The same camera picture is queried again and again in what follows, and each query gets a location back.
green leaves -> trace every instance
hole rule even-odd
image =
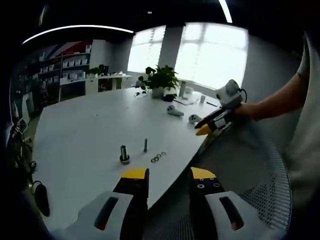
[[[138,79],[149,89],[155,88],[176,88],[178,86],[179,80],[176,78],[176,72],[172,67],[168,65],[164,67],[156,66],[156,69],[147,67],[145,73],[148,75],[147,80],[144,80],[143,76]]]

black cable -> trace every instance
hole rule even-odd
[[[244,102],[246,103],[246,102],[247,102],[247,97],[248,97],[247,91],[244,90],[243,88],[241,88],[240,91],[241,91],[241,92],[244,92],[244,94],[245,94],[245,100],[244,100]]]

